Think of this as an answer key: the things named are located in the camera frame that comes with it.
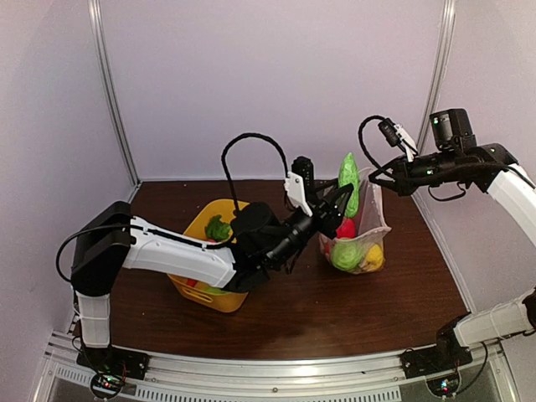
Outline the clear dotted zip bag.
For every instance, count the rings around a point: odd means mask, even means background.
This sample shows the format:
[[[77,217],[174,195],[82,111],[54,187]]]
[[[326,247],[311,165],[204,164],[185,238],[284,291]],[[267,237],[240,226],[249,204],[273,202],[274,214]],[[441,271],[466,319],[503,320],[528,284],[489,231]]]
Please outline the clear dotted zip bag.
[[[380,245],[384,252],[384,237],[391,231],[384,218],[384,202],[380,186],[369,181],[371,167],[359,171],[359,204],[358,212],[351,218],[357,227],[357,234],[353,239],[329,239],[325,235],[319,236],[319,249],[325,260],[331,265],[330,251],[336,243],[354,243],[363,249],[364,256],[373,245]],[[345,272],[351,275],[361,275],[372,272],[364,272],[361,269],[362,261],[353,272]]]

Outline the green toy cabbage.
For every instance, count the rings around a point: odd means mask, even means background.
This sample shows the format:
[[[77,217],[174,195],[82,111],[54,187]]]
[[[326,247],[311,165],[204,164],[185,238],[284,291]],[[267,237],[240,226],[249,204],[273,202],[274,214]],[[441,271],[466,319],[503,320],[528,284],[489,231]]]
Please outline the green toy cabbage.
[[[336,243],[330,251],[332,265],[345,272],[355,271],[363,257],[363,249],[354,243]]]

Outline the yellow toy apple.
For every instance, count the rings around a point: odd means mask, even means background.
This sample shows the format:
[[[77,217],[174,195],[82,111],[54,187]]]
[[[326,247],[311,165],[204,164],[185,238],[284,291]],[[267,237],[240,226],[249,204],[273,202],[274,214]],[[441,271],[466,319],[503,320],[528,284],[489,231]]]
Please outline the yellow toy apple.
[[[380,270],[384,265],[384,252],[380,245],[373,245],[366,252],[363,258],[361,269],[364,272],[374,272]]]

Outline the green toy pear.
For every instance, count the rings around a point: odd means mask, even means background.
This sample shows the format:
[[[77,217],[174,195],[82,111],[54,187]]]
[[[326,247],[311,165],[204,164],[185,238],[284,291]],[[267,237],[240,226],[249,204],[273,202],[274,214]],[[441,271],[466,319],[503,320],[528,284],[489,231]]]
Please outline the green toy pear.
[[[220,288],[213,287],[213,286],[207,286],[206,288],[204,288],[204,292],[213,296],[222,296],[222,295],[228,294],[227,291],[224,291]]]

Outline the red toy chili pepper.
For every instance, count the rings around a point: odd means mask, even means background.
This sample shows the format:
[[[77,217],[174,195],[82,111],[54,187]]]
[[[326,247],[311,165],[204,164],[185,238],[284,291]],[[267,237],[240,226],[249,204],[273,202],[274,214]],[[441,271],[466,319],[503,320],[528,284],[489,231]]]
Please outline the red toy chili pepper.
[[[202,227],[202,221],[199,221],[196,219],[188,228],[186,231],[186,234],[192,234],[193,230],[196,229],[196,232],[194,233],[194,238],[200,239],[200,233],[204,233],[204,239],[211,243],[222,243],[226,242],[231,238],[232,230],[230,224],[224,222],[221,220],[222,215],[214,215],[212,216],[208,223]],[[187,279],[186,285],[190,286],[192,288],[198,288],[201,291],[204,291],[204,288],[206,288],[209,285],[202,284],[200,281],[196,281],[194,279]]]

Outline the yellow plastic basket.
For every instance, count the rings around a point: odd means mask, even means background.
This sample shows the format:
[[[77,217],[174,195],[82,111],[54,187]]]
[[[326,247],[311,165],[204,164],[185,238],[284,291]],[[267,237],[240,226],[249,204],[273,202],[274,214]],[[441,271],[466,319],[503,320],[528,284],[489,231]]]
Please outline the yellow plastic basket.
[[[205,227],[209,224],[209,220],[220,215],[221,220],[229,224],[235,216],[234,206],[234,201],[228,198],[208,203],[185,229],[184,234],[197,240],[206,240]],[[204,282],[181,276],[168,274],[167,277],[185,299],[222,313],[239,310],[249,295],[248,292],[223,291]]]

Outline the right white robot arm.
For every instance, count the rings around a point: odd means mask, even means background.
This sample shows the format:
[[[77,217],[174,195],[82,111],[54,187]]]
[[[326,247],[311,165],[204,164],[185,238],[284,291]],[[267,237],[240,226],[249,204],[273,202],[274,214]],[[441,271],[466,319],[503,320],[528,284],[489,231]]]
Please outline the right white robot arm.
[[[374,121],[385,141],[401,151],[400,156],[381,164],[364,142],[364,129]],[[499,206],[519,227],[526,239],[535,241],[535,182],[518,159],[503,145],[480,145],[472,130],[467,111],[451,108],[429,116],[435,152],[418,151],[413,138],[386,116],[365,118],[357,130],[359,146],[374,166],[371,183],[400,197],[410,196],[419,188],[439,188],[454,183],[462,190],[475,187]],[[448,369],[460,356],[461,349],[477,343],[535,332],[535,288],[529,287],[508,301],[482,312],[469,313],[446,325],[438,334],[438,345],[430,350],[435,369]]]

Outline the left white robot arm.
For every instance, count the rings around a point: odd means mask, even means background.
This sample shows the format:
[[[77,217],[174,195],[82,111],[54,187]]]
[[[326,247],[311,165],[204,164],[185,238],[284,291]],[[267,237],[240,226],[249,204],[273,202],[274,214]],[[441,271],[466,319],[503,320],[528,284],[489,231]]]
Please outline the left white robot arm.
[[[307,186],[291,173],[285,180],[292,214],[279,221],[271,207],[254,202],[234,207],[231,236],[219,243],[196,240],[147,222],[117,201],[73,234],[75,254],[70,285],[78,301],[81,342],[89,360],[103,372],[120,365],[111,344],[110,294],[120,269],[162,272],[204,282],[234,293],[246,293],[269,280],[270,271],[292,267],[317,233],[332,239],[354,186],[326,183]]]

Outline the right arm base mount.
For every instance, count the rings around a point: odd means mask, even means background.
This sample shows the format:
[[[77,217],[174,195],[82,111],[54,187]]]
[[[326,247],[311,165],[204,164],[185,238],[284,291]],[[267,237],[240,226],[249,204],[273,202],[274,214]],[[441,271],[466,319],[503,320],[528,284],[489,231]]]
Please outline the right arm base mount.
[[[429,347],[407,348],[400,356],[407,379],[428,376],[454,370],[472,362],[472,353],[461,346],[454,333],[456,324],[466,315],[459,316],[441,327],[436,333],[435,344]]]

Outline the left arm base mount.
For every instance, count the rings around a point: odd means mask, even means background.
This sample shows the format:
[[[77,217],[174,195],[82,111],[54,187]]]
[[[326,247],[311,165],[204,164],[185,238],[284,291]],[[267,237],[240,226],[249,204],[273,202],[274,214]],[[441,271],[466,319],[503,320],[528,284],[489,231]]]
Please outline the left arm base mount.
[[[103,374],[143,380],[149,364],[149,355],[109,345],[107,348],[90,348],[82,344],[76,363]]]

